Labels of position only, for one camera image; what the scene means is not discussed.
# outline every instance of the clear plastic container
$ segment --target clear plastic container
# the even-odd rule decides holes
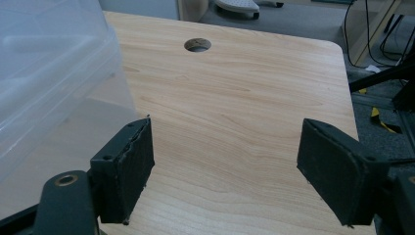
[[[65,148],[52,150],[52,142],[46,148],[60,156],[85,155],[68,156],[82,161],[62,165],[87,169],[106,138],[137,119],[115,32],[97,0],[0,1],[0,110],[0,192],[23,177],[24,171],[16,176],[22,165],[39,168],[43,176],[28,176],[40,181],[65,169],[42,169],[32,157],[44,143],[66,142]]]

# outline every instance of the gray floor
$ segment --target gray floor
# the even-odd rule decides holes
[[[324,8],[285,4],[282,8],[275,8],[271,4],[259,4],[260,16],[253,20],[252,14],[239,14],[228,11],[217,12],[216,6],[210,0],[209,9],[202,17],[202,24],[216,24],[287,34],[292,36],[328,40],[340,45],[344,51],[346,71],[349,81],[372,74],[364,69],[353,67],[347,60],[346,44],[341,25],[346,15],[346,9]],[[390,36],[387,44],[388,51],[402,52],[413,26],[414,17],[405,17]],[[395,62],[385,58],[379,50],[379,44],[373,47],[372,55],[381,63],[394,65]],[[365,66],[378,65],[368,58]],[[399,81],[388,81],[367,90],[368,95],[375,97],[393,97],[402,84]],[[391,159],[414,157],[413,149],[408,144],[404,134],[390,133],[384,128],[370,121],[372,107],[353,102],[357,132],[362,144],[372,149],[377,155],[384,155]],[[380,109],[381,120],[386,123],[400,125],[398,115],[393,110]],[[391,176],[399,171],[415,171],[415,164],[394,167]]]

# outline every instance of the cable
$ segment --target cable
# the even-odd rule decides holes
[[[402,56],[402,54],[401,54],[401,53],[397,53],[397,52],[387,52],[387,51],[385,50],[385,45],[387,44],[387,41],[388,41],[389,37],[391,36],[392,32],[394,31],[394,29],[395,29],[398,25],[400,25],[400,23],[402,22],[403,17],[404,17],[404,15],[399,15],[399,17],[397,18],[397,20],[394,22],[393,26],[392,26],[392,27],[390,28],[390,30],[388,31],[387,36],[384,38],[384,40],[382,41],[381,45],[379,46],[379,50],[381,50],[381,52],[382,52],[382,54],[384,55],[384,57],[386,57],[386,58],[388,58],[388,59],[390,59],[390,60],[392,60],[392,61],[398,61],[398,59],[391,58],[391,57],[389,57],[388,55],[386,55],[385,53],[390,54],[390,55],[397,55],[397,56],[399,56],[399,57],[401,57],[401,56]]]
[[[400,63],[402,64],[402,62],[405,60],[405,54],[406,54],[406,51],[408,50],[408,46],[409,46],[409,43],[411,42],[411,40],[412,40],[412,36],[414,35],[414,32],[415,32],[415,26],[414,26],[414,28],[412,29],[412,33],[411,33],[411,35],[409,36],[409,40],[408,40],[408,43],[406,43],[406,46],[405,46],[405,50],[403,50],[403,53],[402,53],[402,57],[400,58]]]
[[[370,58],[374,61],[374,62],[376,62],[376,63],[378,63],[379,65],[382,65],[382,66],[384,66],[384,67],[394,67],[394,66],[391,66],[391,65],[387,65],[387,64],[384,64],[384,63],[381,63],[381,62],[379,62],[379,61],[377,61],[373,56],[372,56],[372,52],[371,52],[371,50],[370,50],[370,33],[369,33],[369,8],[368,8],[368,4],[367,4],[367,0],[365,0],[365,7],[366,7],[366,37],[367,37],[367,44],[366,44],[366,46],[367,46],[367,49],[368,49],[368,51],[369,51],[369,56],[370,56]]]
[[[351,62],[350,59],[350,53],[348,52],[348,39],[347,39],[347,28],[346,28],[346,22],[347,22],[347,15],[348,15],[348,10],[350,9],[351,5],[353,5],[354,0],[350,0],[350,4],[348,4],[347,10],[346,10],[346,15],[345,15],[345,21],[344,21],[344,25],[345,25],[345,41],[346,41],[346,51],[347,51],[347,59],[348,62],[356,68],[360,68],[360,69],[365,69],[364,67],[360,67],[355,65],[354,63]]]

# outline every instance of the wood grain surface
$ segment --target wood grain surface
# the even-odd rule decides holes
[[[334,43],[106,13],[156,166],[129,226],[109,234],[375,234],[341,227],[297,170],[304,118],[356,137]],[[184,49],[191,38],[211,48]]]

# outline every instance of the metal screw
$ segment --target metal screw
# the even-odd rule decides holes
[[[61,176],[60,178],[58,178],[55,181],[55,185],[60,186],[60,187],[64,187],[64,186],[71,185],[76,180],[77,180],[77,175],[76,174],[67,174],[67,175],[64,175],[64,176]]]

